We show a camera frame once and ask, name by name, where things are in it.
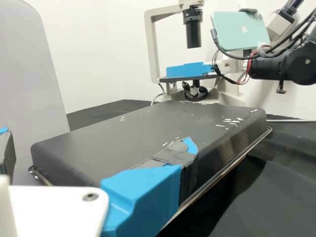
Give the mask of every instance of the black cloth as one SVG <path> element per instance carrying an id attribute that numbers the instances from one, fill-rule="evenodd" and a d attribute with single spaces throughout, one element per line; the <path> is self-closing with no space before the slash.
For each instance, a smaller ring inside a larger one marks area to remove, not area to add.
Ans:
<path id="1" fill-rule="evenodd" d="M 150 106 L 150 101 L 119 100 L 67 114 L 70 131 Z"/>

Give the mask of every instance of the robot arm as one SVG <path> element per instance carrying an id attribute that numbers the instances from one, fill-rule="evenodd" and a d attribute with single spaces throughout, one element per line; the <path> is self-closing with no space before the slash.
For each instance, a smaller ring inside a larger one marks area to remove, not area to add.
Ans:
<path id="1" fill-rule="evenodd" d="M 251 60 L 249 75 L 253 79 L 291 80 L 299 85 L 316 83 L 316 26 L 299 46 L 278 57 Z"/>

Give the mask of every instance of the black cable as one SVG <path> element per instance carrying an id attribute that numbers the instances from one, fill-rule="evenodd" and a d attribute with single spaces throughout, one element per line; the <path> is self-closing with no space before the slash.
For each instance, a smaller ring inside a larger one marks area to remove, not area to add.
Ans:
<path id="1" fill-rule="evenodd" d="M 218 65 L 216 64 L 218 52 L 219 52 L 219 50 L 217 50 L 217 51 L 214 53 L 213 58 L 212 58 L 212 67 L 213 67 L 214 71 L 216 72 L 216 74 L 217 74 L 218 76 L 222 77 L 223 79 L 225 79 L 225 80 L 228 81 L 229 83 L 235 84 L 235 85 L 239 85 L 238 82 L 234 81 L 233 79 L 228 78 L 227 76 L 225 76 L 225 75 L 223 75 L 223 74 L 221 73 L 221 70 L 219 69 Z"/>

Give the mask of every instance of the white wall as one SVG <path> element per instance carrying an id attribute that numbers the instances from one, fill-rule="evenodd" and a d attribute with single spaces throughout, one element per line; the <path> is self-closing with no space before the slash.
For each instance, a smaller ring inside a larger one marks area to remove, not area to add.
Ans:
<path id="1" fill-rule="evenodd" d="M 146 9 L 177 0 L 26 0 L 41 15 L 66 112 L 119 99 L 151 100 L 160 92 L 150 81 L 144 27 Z M 186 49 L 182 16 L 157 25 L 161 74 L 167 66 L 209 60 L 215 52 L 209 30 L 214 10 L 237 10 L 237 0 L 208 0 L 204 6 L 202 48 Z M 266 18 L 286 0 L 248 0 Z M 315 0 L 305 0 L 305 17 Z M 242 88 L 249 106 L 268 113 L 316 119 L 316 86 L 285 84 L 287 94 L 275 93 L 277 82 L 251 80 Z"/>

